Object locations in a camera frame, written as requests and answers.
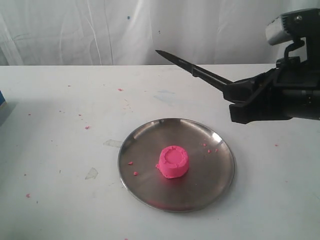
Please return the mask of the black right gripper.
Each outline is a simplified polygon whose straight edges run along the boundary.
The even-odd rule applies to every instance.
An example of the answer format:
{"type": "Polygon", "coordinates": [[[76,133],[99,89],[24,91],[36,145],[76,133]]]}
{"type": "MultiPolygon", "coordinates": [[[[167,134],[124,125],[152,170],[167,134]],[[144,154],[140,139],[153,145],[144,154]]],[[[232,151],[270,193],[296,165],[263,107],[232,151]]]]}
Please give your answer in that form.
{"type": "Polygon", "coordinates": [[[227,84],[223,98],[234,123],[292,118],[320,119],[320,66],[291,57],[277,60],[276,67],[257,76],[227,84]],[[258,88],[258,97],[248,100],[258,88]]]}

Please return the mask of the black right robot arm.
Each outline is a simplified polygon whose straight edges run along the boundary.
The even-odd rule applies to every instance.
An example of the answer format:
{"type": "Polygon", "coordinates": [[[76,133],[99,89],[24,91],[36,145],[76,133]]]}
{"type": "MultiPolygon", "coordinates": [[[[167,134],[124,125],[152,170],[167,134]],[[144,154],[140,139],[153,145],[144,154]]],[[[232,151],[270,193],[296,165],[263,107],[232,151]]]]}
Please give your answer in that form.
{"type": "Polygon", "coordinates": [[[281,58],[275,68],[223,88],[232,122],[320,119],[320,67],[299,57],[281,58]]]}

